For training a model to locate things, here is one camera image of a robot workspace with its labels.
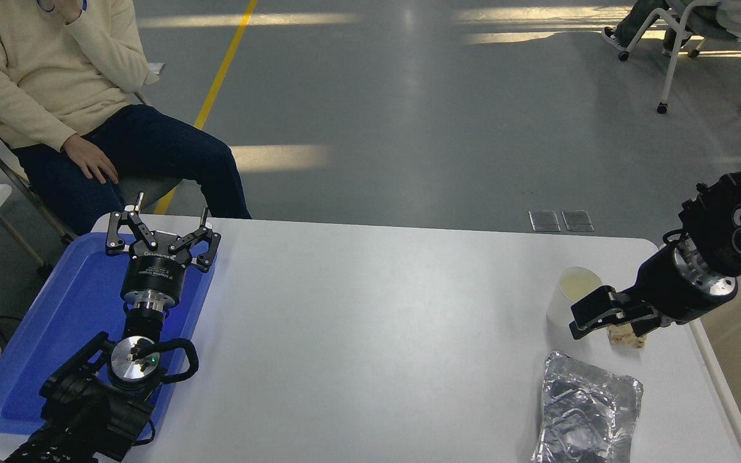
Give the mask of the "person's right hand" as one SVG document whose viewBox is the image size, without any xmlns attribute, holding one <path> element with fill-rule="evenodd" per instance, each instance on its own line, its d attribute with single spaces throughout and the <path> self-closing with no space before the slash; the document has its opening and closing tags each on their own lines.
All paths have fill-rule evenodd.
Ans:
<svg viewBox="0 0 741 463">
<path fill-rule="evenodd" d="M 91 141 L 78 134 L 68 137 L 62 144 L 65 155 L 82 171 L 86 179 L 96 179 L 100 184 L 120 182 L 118 171 L 108 156 Z"/>
</svg>

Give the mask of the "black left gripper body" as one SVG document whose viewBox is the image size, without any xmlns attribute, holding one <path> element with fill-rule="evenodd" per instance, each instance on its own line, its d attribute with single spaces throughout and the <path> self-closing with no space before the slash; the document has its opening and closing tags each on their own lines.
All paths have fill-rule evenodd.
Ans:
<svg viewBox="0 0 741 463">
<path fill-rule="evenodd" d="M 176 243 L 179 235 L 164 231 L 154 231 L 154 235 L 155 250 L 148 249 L 141 239 L 135 240 L 130 247 L 131 259 L 120 290 L 121 297 L 134 297 L 136 293 L 147 291 L 181 297 L 189 254 L 186 250 L 170 254 L 169 247 Z"/>
</svg>

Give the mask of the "person's left hand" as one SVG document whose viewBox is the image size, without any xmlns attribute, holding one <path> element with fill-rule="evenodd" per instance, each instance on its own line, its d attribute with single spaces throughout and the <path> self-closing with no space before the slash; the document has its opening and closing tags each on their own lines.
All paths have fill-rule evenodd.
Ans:
<svg viewBox="0 0 741 463">
<path fill-rule="evenodd" d="M 80 18 L 85 11 L 87 1 L 60 0 L 60 1 L 39 1 L 39 6 L 43 11 L 60 15 L 65 23 L 74 23 Z"/>
</svg>

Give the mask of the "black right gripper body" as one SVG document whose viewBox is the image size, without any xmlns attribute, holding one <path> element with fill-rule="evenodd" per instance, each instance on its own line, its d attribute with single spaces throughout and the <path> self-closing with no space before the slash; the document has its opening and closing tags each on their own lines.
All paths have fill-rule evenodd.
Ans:
<svg viewBox="0 0 741 463">
<path fill-rule="evenodd" d="M 696 320 L 735 298 L 735 279 L 694 275 L 677 263 L 676 248 L 662 248 L 641 264 L 633 296 L 675 323 Z"/>
</svg>

